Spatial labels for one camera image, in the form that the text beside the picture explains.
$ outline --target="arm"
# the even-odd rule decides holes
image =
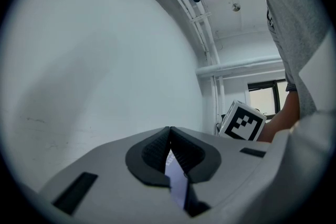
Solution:
[[[274,118],[265,124],[258,141],[271,143],[275,134],[290,129],[300,119],[299,96],[295,91],[289,92],[285,105]]]

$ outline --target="ceiling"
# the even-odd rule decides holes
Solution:
[[[217,39],[267,31],[266,0],[204,0]],[[233,4],[240,10],[234,12]]]
[[[267,31],[266,0],[203,0],[210,16],[215,39]],[[234,12],[233,4],[241,9]]]

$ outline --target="black slot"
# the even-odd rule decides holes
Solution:
[[[197,199],[196,193],[192,184],[188,183],[188,189],[186,193],[186,199],[183,208],[191,217],[196,217],[199,214],[210,209],[210,206]]]
[[[221,165],[219,151],[176,127],[170,128],[171,149],[190,183],[209,181]]]
[[[64,213],[72,215],[86,193],[89,191],[98,175],[82,173],[77,179],[53,202],[53,205]]]
[[[170,187],[170,179],[164,174],[170,150],[169,134],[170,128],[165,127],[127,151],[125,158],[127,168],[142,183],[149,186]]]
[[[248,154],[248,155],[252,155],[252,156],[256,156],[256,157],[259,157],[259,158],[263,158],[264,155],[266,154],[266,151],[254,150],[252,148],[247,148],[247,147],[244,147],[239,152],[242,152],[242,153],[245,153],[245,154]]]

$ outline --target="gray t-shirt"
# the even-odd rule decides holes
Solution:
[[[287,91],[297,89],[300,117],[316,111],[299,77],[300,70],[319,48],[331,27],[320,0],[266,0],[268,28],[283,60]]]

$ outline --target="black border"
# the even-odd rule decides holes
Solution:
[[[264,155],[266,154],[266,151],[254,150],[253,148],[248,148],[248,147],[242,148],[239,152],[252,155],[252,156],[256,156],[259,158],[263,158]]]
[[[136,143],[126,152],[125,164],[128,170],[145,185],[170,188],[170,178],[164,174],[164,170],[158,170],[151,164],[152,158],[144,158],[143,156],[143,152],[148,146],[156,141],[162,140],[164,143],[162,147],[166,150],[160,156],[153,154],[153,158],[161,162],[163,169],[165,169],[165,163],[170,149],[169,134],[170,128],[167,126],[152,136]]]
[[[83,172],[53,202],[53,205],[64,213],[72,215],[97,178],[98,175]]]
[[[334,25],[335,20],[335,4],[334,0],[322,0],[328,14]],[[12,0],[1,0],[2,3],[2,17],[1,22],[4,19],[4,15],[8,11],[8,8]],[[324,174],[322,180],[319,182],[317,188],[309,196],[306,202],[296,212],[287,216],[284,219],[278,221],[278,223],[298,223],[303,220],[310,220],[312,218],[318,218],[318,221],[329,220],[334,217],[333,203],[330,202],[330,194],[335,190],[335,171],[336,170],[336,149],[334,149],[332,160],[328,166],[328,170]],[[36,223],[52,223],[49,222],[23,195],[10,171],[7,168],[2,153],[0,154],[0,171],[2,175],[2,184],[6,189],[6,199],[2,202],[3,218],[10,218],[13,221],[22,221],[22,216],[25,219],[29,219]]]
[[[276,113],[278,113],[281,110],[278,82],[279,81],[274,81],[274,88],[273,88],[274,107]]]

